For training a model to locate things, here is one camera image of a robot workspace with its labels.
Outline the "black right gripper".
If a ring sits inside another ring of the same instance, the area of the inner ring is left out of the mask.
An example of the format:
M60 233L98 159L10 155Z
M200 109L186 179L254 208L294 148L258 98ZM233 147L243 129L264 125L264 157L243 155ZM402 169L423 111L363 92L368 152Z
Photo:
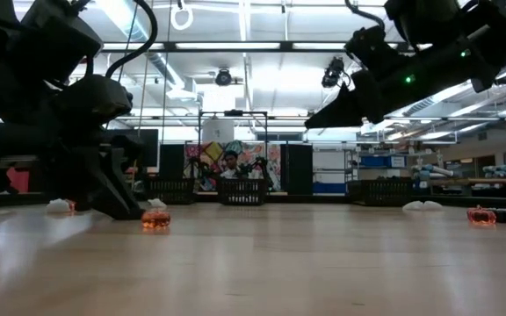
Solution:
M355 84L349 90L343 83L335 100L305 122L307 129L362 126L414 102L414 68L406 65L377 79L369 70L351 76Z

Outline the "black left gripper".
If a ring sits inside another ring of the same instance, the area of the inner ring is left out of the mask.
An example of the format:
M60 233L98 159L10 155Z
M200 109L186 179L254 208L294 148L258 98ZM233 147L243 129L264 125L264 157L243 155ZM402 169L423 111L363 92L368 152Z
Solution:
M123 174L139 160L136 138L130 132L66 123L51 101L0 103L0 162L5 156L34 155L53 169L59 161L72 162L80 155L76 205L113 219L140 219L143 210Z

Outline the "black slotted plastic basket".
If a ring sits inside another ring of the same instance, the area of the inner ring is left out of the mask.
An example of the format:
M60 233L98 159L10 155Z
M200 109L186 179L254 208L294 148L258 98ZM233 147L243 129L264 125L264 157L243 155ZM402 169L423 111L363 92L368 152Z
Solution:
M166 205L190 205L195 202L195 180L151 177L145 184L147 199L158 198Z
M218 201L223 205L262 205L267 192L264 179L221 178L217 182Z
M346 187L352 203L367 206L404 206L413 194L413 183L408 178L350 181Z

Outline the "black monitor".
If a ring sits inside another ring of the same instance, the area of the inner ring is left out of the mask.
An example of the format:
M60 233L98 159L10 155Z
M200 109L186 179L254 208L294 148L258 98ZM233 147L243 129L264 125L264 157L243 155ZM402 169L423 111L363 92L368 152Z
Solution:
M158 165L159 131L157 129L141 129L131 130L130 133L141 145L140 165L156 167Z

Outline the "white cabinet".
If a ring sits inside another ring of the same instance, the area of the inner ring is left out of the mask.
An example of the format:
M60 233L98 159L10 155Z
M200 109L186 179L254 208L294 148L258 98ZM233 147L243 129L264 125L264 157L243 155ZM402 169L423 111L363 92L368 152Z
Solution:
M316 183L344 183L344 151L322 149L313 152L313 176Z

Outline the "blue storage bins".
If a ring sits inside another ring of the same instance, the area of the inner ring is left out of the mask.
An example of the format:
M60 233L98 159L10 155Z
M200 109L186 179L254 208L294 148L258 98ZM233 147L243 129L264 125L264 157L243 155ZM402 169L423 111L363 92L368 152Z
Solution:
M362 156L360 166L369 169L405 169L407 158L405 156Z

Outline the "black upright panel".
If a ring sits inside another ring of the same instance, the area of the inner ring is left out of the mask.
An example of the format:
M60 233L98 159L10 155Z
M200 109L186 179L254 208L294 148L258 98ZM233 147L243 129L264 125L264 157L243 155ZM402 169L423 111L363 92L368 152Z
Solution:
M281 148L281 188L289 195L313 194L313 147L283 144Z
M159 150L159 176L162 179L182 179L184 158L183 144L162 144Z

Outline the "red fabric panel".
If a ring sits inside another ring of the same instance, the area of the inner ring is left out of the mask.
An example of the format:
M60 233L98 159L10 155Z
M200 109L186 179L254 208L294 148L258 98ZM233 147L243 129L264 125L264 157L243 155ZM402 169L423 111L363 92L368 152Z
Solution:
M29 191L29 171L18 171L17 169L9 168L6 175L11 182L11 187L19 193L27 193Z

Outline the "colourful patchwork mural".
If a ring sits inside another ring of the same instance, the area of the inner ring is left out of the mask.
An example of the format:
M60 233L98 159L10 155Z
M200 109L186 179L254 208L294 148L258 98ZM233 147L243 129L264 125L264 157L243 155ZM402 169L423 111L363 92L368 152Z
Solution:
M226 169L224 154L233 150L238 154L238 166L253 162L258 156L268 162L268 171L274 182L272 191L281 191L281 148L279 144L263 142L244 142L233 140L228 143L203 142L184 145L183 178L199 180L202 191L216 191L218 176ZM254 172L249 179L262 179Z

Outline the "white hanging box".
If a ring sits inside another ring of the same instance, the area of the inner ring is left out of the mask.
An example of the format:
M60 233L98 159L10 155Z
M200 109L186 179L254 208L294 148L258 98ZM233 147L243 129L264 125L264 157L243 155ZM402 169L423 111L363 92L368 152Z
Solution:
M235 123L228 119L209 119L201 127L203 142L228 143L235 139Z

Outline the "person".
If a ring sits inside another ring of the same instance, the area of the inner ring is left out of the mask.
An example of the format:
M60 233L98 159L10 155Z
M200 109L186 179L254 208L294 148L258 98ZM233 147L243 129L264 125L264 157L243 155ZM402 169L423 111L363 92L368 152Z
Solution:
M224 162L226 163L226 169L220 174L221 178L226 179L240 179L243 178L243 173L238 166L238 154L229 150L224 154Z

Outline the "wooden workbench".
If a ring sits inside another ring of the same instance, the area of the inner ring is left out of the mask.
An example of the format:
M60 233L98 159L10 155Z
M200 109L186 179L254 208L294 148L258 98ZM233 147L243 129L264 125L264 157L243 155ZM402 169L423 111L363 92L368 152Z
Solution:
M476 183L506 184L506 178L443 178L429 180L430 186L469 186Z

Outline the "black aluminium table frame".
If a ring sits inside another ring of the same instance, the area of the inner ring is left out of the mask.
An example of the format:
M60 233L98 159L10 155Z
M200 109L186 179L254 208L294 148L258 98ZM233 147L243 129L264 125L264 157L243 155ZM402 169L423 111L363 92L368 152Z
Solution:
M506 198L503 197L462 197L462 196L416 196L409 201L432 201L445 206L505 208ZM17 195L0 194L0 207L22 206L22 205L46 205L49 198L41 193L24 193ZM349 197L338 196L297 196L297 195L268 195L264 202L266 204L352 204Z

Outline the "black metal gantry frame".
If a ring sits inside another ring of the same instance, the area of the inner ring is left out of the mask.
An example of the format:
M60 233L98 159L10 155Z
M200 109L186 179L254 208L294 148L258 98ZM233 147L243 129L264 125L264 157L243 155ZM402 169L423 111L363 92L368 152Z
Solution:
M203 143L201 140L201 127L205 120L209 119L228 119L233 120L236 123L239 119L245 119L247 122L252 122L257 117L263 117L264 123L268 123L268 113L266 111L243 111L243 110L227 110L227 111L200 111L199 112L199 142L198 144Z

